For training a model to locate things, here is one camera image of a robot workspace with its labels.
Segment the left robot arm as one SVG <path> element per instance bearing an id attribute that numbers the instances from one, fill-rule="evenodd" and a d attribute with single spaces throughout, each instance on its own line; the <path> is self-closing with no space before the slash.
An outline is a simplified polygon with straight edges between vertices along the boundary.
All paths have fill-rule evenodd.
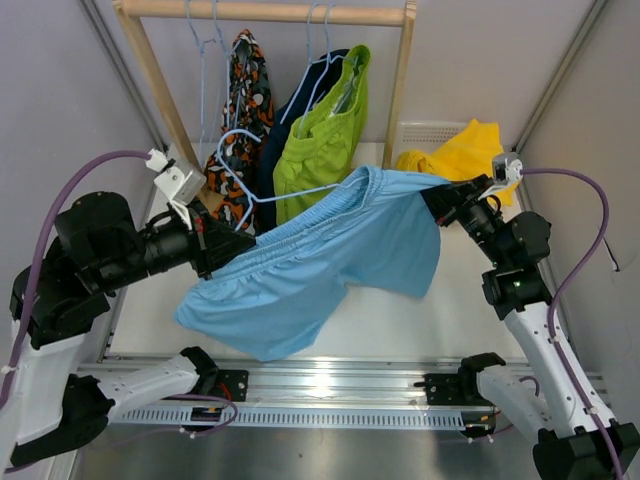
<path id="1" fill-rule="evenodd" d="M 7 471 L 80 449 L 113 420 L 159 400 L 245 400 L 247 372 L 220 369 L 199 347 L 111 380 L 82 376 L 78 366 L 94 321 L 119 289 L 183 264 L 207 279 L 251 248 L 252 236 L 212 218 L 199 201 L 137 229 L 123 196 L 95 192 L 59 213 L 45 242 L 11 293 L 20 357 L 1 417 Z"/>

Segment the yellow shorts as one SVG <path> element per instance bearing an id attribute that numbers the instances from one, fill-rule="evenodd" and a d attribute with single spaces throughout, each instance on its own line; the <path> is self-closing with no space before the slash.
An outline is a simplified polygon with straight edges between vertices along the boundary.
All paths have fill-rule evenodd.
<path id="1" fill-rule="evenodd" d="M 419 149 L 401 153 L 395 168 L 436 175 L 451 182 L 468 181 L 482 174 L 491 177 L 492 161 L 503 152 L 499 124 L 472 119 L 433 153 Z"/>

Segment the blue hanger of navy shorts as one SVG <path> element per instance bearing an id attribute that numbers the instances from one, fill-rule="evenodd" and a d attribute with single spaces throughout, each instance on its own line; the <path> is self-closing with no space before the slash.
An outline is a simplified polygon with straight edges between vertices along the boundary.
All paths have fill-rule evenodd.
<path id="1" fill-rule="evenodd" d="M 306 19 L 306 24 L 305 24 L 305 34 L 306 34 L 306 53 L 307 53 L 307 64 L 305 67 L 305 70 L 303 72 L 303 75 L 296 87 L 296 89 L 294 90 L 293 95 L 291 96 L 291 98 L 289 99 L 289 101 L 286 104 L 286 108 L 284 110 L 283 115 L 280 118 L 280 125 L 283 125 L 284 122 L 286 121 L 287 116 L 289 115 L 289 112 L 291 111 L 291 108 L 293 107 L 297 97 L 299 96 L 300 91 L 302 90 L 302 87 L 304 86 L 304 83 L 306 81 L 306 78 L 311 70 L 311 67 L 317 63 L 317 61 L 314 60 L 313 57 L 313 51 L 312 51 L 312 41 L 311 41 L 311 20 L 312 20 L 312 14 L 314 13 L 314 10 L 320 6 L 320 3 L 315 2 L 311 5 L 309 12 L 307 14 L 307 19 Z M 330 63 L 330 52 L 331 52 L 331 47 L 330 47 L 330 39 L 329 39 L 329 34 L 328 34 L 328 24 L 329 24 L 329 19 L 330 19 L 330 14 L 331 14 L 331 10 L 336 7 L 337 5 L 335 3 L 330 3 L 327 7 L 326 7 L 326 12 L 325 12 L 325 16 L 324 16 L 324 20 L 323 20 L 323 29 L 325 32 L 325 36 L 326 36 L 326 44 L 327 44 L 327 54 L 328 57 L 325 60 L 325 62 L 329 62 Z"/>

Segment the navy blue shorts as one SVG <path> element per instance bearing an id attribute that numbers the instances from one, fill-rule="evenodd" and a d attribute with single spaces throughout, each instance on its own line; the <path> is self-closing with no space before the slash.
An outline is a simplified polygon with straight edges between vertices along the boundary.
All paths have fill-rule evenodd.
<path id="1" fill-rule="evenodd" d="M 280 125 L 279 122 L 287 103 L 276 112 L 274 125 L 271 127 L 262 145 L 263 149 L 259 159 L 257 173 L 257 195 L 259 197 L 266 198 L 275 196 L 273 180 L 274 169 L 278 160 L 281 158 L 294 121 L 304 114 L 308 103 L 315 106 L 338 82 L 342 74 L 344 57 L 347 56 L 349 52 L 349 49 L 336 49 L 331 51 L 329 69 L 323 78 L 321 78 L 321 74 L 326 66 L 326 57 L 323 55 L 316 60 L 317 63 L 311 67 L 304 86 L 283 125 Z"/>

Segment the blue hanger of yellow shorts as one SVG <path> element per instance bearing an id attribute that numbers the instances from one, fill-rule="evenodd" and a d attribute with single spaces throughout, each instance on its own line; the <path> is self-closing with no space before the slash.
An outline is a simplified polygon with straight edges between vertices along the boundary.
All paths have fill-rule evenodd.
<path id="1" fill-rule="evenodd" d="M 197 160 L 198 160 L 198 166 L 199 167 L 204 167 L 206 164 L 206 159 L 204 158 L 203 155 L 203 143 L 204 143 L 204 137 L 205 137 L 205 133 L 206 133 L 206 114 L 205 114 L 205 109 L 206 109 L 206 100 L 205 100 L 205 87 L 206 87 L 206 72 L 205 72 L 205 68 L 206 68 L 206 50 L 207 47 L 211 44 L 217 44 L 218 43 L 218 38 L 216 35 L 214 35 L 212 38 L 206 38 L 206 39 L 202 39 L 195 27 L 194 24 L 194 19 L 192 17 L 191 14 L 191 1 L 190 0 L 185 0 L 184 1 L 184 8 L 185 8 L 185 13 L 186 13 L 186 18 L 187 18 L 187 23 L 189 26 L 189 29 L 191 31 L 191 34 L 193 36 L 194 39 L 194 43 L 195 46 L 198 50 L 198 56 L 199 56 L 199 90 L 198 90 L 198 94 L 199 94 L 199 132 L 198 132 L 198 140 L 197 140 Z"/>

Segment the lime green shorts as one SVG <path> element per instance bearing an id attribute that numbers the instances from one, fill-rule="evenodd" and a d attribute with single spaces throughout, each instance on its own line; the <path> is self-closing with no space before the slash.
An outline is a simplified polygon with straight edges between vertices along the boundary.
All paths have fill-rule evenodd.
<path id="1" fill-rule="evenodd" d="M 328 194 L 327 185 L 349 175 L 368 118 L 370 61 L 368 46 L 351 48 L 337 82 L 294 120 L 272 174 L 277 225 L 313 206 Z"/>

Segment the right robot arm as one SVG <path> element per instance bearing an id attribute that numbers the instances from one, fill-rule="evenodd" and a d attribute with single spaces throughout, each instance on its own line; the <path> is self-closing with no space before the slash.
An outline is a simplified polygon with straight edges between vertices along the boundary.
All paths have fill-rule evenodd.
<path id="1" fill-rule="evenodd" d="M 462 360 L 456 389 L 468 403 L 486 400 L 531 443 L 543 479 L 621 479 L 639 451 L 639 431 L 621 423 L 572 351 L 557 298 L 539 269 L 550 254 L 550 223 L 533 211 L 505 220 L 492 207 L 496 181 L 481 175 L 422 191 L 441 227 L 458 223 L 490 261 L 483 293 L 533 371 L 532 393 L 495 353 Z"/>

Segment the light blue shorts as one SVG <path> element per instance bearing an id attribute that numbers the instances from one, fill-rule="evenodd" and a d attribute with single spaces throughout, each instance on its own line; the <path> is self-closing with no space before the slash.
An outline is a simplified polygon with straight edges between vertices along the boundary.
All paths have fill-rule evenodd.
<path id="1" fill-rule="evenodd" d="M 361 166 L 185 294 L 174 318 L 261 362 L 312 345 L 349 285 L 424 297 L 439 261 L 425 173 Z"/>

